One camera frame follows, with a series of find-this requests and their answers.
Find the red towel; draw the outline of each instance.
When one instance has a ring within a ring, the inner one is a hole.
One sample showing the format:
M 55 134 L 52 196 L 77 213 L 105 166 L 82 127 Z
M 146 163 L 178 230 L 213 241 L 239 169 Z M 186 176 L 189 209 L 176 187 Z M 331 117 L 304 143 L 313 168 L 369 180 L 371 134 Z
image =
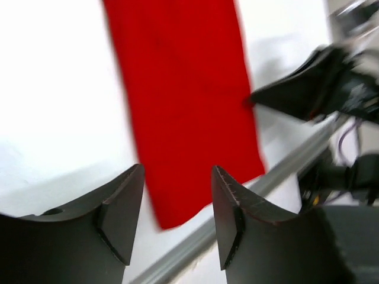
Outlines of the red towel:
M 212 166 L 240 183 L 264 173 L 234 2 L 104 4 L 147 189 L 173 228 L 211 203 Z

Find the cable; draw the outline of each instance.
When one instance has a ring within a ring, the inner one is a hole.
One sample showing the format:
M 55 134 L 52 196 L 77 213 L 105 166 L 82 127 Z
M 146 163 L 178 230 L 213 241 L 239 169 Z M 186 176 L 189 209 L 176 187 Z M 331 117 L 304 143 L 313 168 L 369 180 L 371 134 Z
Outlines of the cable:
M 361 126 L 361 124 L 362 124 L 362 119 L 360 119 L 360 118 L 356 118 L 355 119 L 355 121 L 354 121 L 354 123 L 341 135 L 341 137 L 340 137 L 340 139 L 339 139 L 339 141 L 338 141 L 338 154 L 339 154 L 339 157 L 341 158 L 341 160 L 342 160 L 342 164 L 344 165 L 344 166 L 349 166 L 349 164 L 350 164 L 350 162 L 349 162 L 349 160 L 346 158 L 346 156 L 344 155 L 344 153 L 343 153 L 343 150 L 342 150 L 342 146 L 343 146 L 343 141 L 345 140 L 345 138 L 348 136 L 348 134 L 351 132 L 351 131 L 353 131 L 353 130 L 355 130 L 356 131 L 356 133 L 357 133 L 357 140 L 359 140 L 359 141 L 357 141 L 358 143 L 358 155 L 360 155 L 361 153 L 361 146 L 360 146 L 360 144 L 361 144 L 361 142 L 360 142 L 360 139 L 359 139 L 359 134 L 358 134 L 358 129 L 359 129 L 359 127 Z

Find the white backdrop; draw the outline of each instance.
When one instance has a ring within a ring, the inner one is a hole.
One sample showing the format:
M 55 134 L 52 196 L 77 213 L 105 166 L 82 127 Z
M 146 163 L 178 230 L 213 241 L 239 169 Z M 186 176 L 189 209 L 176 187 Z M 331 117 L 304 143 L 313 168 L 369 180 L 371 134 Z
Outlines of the white backdrop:
M 238 4 L 255 87 L 294 70 L 319 44 L 329 43 L 321 0 Z M 0 37 L 1 212 L 40 214 L 137 161 L 101 1 L 1 1 Z M 269 167 L 316 130 L 264 110 L 258 119 Z M 281 205 L 295 211 L 296 193 L 286 194 L 294 202 Z M 124 283 L 212 213 L 208 206 L 185 225 L 161 232 L 145 191 Z

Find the black machine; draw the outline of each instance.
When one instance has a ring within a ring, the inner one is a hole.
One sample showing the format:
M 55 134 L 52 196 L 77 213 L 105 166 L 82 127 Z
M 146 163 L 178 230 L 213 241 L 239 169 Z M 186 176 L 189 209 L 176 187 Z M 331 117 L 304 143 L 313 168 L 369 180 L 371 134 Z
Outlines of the black machine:
M 355 1 L 335 14 L 345 38 L 363 35 L 378 1 Z M 250 103 L 302 121 L 338 112 L 379 124 L 378 76 L 359 71 L 379 51 L 352 52 L 352 41 L 315 50 L 285 78 L 256 90 Z M 379 153 L 337 165 L 329 149 L 298 173 L 302 209 L 286 211 L 213 169 L 212 191 L 221 269 L 228 284 L 379 283 Z M 347 193 L 359 206 L 328 204 Z
M 121 284 L 144 185 L 140 164 L 41 216 L 0 214 L 0 283 Z

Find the red cloth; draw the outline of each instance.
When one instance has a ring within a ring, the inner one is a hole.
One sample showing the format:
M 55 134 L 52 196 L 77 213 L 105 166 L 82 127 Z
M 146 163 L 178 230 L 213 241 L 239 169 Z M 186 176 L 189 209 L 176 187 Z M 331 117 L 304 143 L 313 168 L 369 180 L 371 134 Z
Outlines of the red cloth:
M 211 203 L 211 168 L 264 173 L 233 0 L 104 0 L 161 228 Z

